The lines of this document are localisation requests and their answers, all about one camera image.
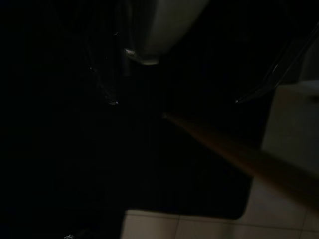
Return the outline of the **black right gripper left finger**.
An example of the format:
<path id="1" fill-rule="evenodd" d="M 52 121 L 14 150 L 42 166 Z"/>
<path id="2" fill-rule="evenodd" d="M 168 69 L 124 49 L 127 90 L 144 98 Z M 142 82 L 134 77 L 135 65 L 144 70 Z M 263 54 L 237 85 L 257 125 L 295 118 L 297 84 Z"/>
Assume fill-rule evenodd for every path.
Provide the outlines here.
<path id="1" fill-rule="evenodd" d="M 120 0 L 84 0 L 82 40 L 86 60 L 97 88 L 109 104 L 118 103 L 120 47 L 118 7 Z"/>

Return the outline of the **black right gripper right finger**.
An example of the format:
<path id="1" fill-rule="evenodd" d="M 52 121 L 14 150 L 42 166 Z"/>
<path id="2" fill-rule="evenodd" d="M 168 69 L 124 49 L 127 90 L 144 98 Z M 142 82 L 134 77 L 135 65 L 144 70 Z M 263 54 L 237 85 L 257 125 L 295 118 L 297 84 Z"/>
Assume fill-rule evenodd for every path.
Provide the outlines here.
<path id="1" fill-rule="evenodd" d="M 251 14 L 236 53 L 236 101 L 275 89 L 319 36 L 319 14 Z"/>

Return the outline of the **pale grey block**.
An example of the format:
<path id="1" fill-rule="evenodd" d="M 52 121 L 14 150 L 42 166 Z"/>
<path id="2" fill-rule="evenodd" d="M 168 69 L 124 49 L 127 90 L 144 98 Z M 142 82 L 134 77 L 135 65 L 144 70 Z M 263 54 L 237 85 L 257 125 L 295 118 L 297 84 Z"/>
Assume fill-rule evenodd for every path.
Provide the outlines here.
<path id="1" fill-rule="evenodd" d="M 282 159 L 319 161 L 319 80 L 276 88 L 262 149 Z"/>

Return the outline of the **black floor mat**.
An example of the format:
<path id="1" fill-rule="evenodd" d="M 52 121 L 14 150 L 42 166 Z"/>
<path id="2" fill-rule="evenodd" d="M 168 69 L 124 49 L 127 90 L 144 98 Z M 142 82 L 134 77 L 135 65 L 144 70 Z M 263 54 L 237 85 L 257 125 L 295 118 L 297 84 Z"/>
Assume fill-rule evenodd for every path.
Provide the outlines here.
<path id="1" fill-rule="evenodd" d="M 251 177 L 170 123 L 149 98 L 111 106 L 91 79 L 82 79 L 77 91 L 83 129 L 94 145 L 89 177 L 109 208 L 243 215 Z"/>

